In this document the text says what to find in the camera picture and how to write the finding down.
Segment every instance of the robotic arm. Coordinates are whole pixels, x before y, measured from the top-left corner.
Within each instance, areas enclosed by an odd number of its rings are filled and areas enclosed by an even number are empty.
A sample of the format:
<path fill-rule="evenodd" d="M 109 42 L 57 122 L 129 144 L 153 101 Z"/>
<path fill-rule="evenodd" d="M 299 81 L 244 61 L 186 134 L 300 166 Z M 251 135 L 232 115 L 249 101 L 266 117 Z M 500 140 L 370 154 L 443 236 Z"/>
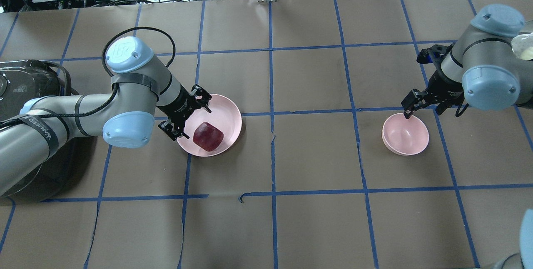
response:
<path fill-rule="evenodd" d="M 533 62 L 517 58 L 511 48 L 511 39 L 524 24 L 524 17 L 512 7 L 487 5 L 457 43 L 422 50 L 417 62 L 434 63 L 436 71 L 424 91 L 413 89 L 402 100 L 405 118 L 432 104 L 438 104 L 438 115 L 458 106 L 457 117 L 469 105 L 481 110 L 513 104 L 533 108 Z"/>
<path fill-rule="evenodd" d="M 103 135 L 114 146 L 139 148 L 152 135 L 155 107 L 168 116 L 158 126 L 172 140 L 188 138 L 183 128 L 195 110 L 203 107 L 211 113 L 211 95 L 198 85 L 188 93 L 139 38 L 117 40 L 105 58 L 117 73 L 111 97 L 40 97 L 26 102 L 21 115 L 1 123 L 0 193 L 72 138 Z"/>

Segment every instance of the light blue cap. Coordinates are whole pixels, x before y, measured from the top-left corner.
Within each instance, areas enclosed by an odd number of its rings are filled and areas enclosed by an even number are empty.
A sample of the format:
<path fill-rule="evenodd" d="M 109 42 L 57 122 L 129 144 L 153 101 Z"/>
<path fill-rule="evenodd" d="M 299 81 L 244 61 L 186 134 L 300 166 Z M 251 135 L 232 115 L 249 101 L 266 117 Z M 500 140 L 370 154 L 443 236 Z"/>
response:
<path fill-rule="evenodd" d="M 39 100 L 42 100 L 42 98 L 46 98 L 46 97 L 53 97 L 53 95 L 48 95 L 48 96 L 43 96 L 43 97 L 37 97 L 37 98 L 32 98 L 31 100 L 28 100 L 27 102 L 25 102 L 25 104 L 22 106 L 22 108 L 20 109 L 20 112 L 19 112 L 19 115 L 22 115 L 22 114 L 26 114 L 28 113 L 32 107 L 39 101 Z"/>
<path fill-rule="evenodd" d="M 527 210 L 522 220 L 520 256 L 524 269 L 533 269 L 533 210 Z"/>
<path fill-rule="evenodd" d="M 461 79 L 465 100 L 480 110 L 503 110 L 520 95 L 520 84 L 512 73 L 494 65 L 470 68 Z"/>
<path fill-rule="evenodd" d="M 124 37 L 113 43 L 105 55 L 109 67 L 116 73 L 139 69 L 152 60 L 154 51 L 137 37 Z"/>
<path fill-rule="evenodd" d="M 486 5 L 470 21 L 470 24 L 493 35 L 513 38 L 524 27 L 526 20 L 522 13 L 508 5 Z"/>
<path fill-rule="evenodd" d="M 103 125 L 103 139 L 117 147 L 143 147 L 150 141 L 154 122 L 154 116 L 147 112 L 118 114 Z"/>

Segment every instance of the blue joint cap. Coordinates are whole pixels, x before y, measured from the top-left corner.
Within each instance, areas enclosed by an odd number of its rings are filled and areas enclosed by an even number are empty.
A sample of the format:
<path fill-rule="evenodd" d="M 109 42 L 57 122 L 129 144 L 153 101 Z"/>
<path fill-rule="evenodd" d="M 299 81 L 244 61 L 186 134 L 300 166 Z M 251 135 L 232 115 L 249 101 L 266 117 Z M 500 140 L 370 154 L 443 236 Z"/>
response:
<path fill-rule="evenodd" d="M 520 228 L 520 254 L 524 269 L 533 269 L 533 210 L 527 210 Z"/>
<path fill-rule="evenodd" d="M 480 65 L 470 68 L 461 79 L 465 100 L 480 110 L 503 110 L 520 95 L 520 83 L 499 66 Z"/>
<path fill-rule="evenodd" d="M 508 5 L 486 5 L 470 21 L 475 28 L 490 34 L 513 38 L 524 27 L 526 20 L 522 13 Z"/>
<path fill-rule="evenodd" d="M 25 102 L 25 104 L 22 106 L 22 108 L 20 109 L 20 112 L 19 112 L 19 115 L 22 115 L 22 114 L 26 114 L 28 113 L 32 107 L 39 101 L 39 100 L 42 100 L 42 98 L 46 98 L 46 97 L 54 97 L 53 95 L 48 95 L 48 96 L 43 96 L 43 97 L 37 97 L 37 98 L 32 98 L 31 100 L 28 100 L 27 102 Z"/>
<path fill-rule="evenodd" d="M 152 60 L 154 51 L 137 37 L 124 37 L 113 43 L 105 60 L 116 73 L 126 73 L 139 69 Z"/>
<path fill-rule="evenodd" d="M 154 123 L 154 116 L 147 112 L 118 114 L 103 125 L 103 139 L 112 146 L 140 148 L 150 141 Z"/>

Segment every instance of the beet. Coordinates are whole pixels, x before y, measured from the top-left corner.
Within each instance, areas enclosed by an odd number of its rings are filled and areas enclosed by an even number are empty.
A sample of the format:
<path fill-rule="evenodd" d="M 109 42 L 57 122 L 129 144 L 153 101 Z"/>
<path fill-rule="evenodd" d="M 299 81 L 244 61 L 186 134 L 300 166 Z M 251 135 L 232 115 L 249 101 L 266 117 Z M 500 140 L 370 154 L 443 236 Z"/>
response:
<path fill-rule="evenodd" d="M 202 123 L 192 136 L 192 141 L 205 151 L 213 151 L 219 147 L 224 138 L 224 133 L 207 122 Z"/>

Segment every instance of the pink plate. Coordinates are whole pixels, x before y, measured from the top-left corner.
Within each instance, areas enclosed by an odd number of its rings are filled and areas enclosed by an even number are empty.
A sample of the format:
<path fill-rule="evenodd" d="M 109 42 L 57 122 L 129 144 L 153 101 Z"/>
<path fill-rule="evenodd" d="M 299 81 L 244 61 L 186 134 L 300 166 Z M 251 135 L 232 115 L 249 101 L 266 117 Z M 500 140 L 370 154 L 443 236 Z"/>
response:
<path fill-rule="evenodd" d="M 225 152 L 235 143 L 242 127 L 240 111 L 234 102 L 222 95 L 212 94 L 212 96 L 213 98 L 209 101 L 211 113 L 208 113 L 204 109 L 199 109 L 187 119 L 185 123 L 185 134 L 191 138 L 181 137 L 177 139 L 178 144 L 183 150 L 197 157 L 211 157 Z M 204 122 L 213 125 L 224 133 L 224 138 L 219 147 L 210 152 L 205 151 L 192 141 L 194 131 Z"/>
<path fill-rule="evenodd" d="M 381 138 L 392 152 L 399 155 L 414 155 L 428 147 L 430 133 L 424 122 L 417 117 L 411 116 L 405 119 L 403 113 L 398 113 L 385 120 Z"/>

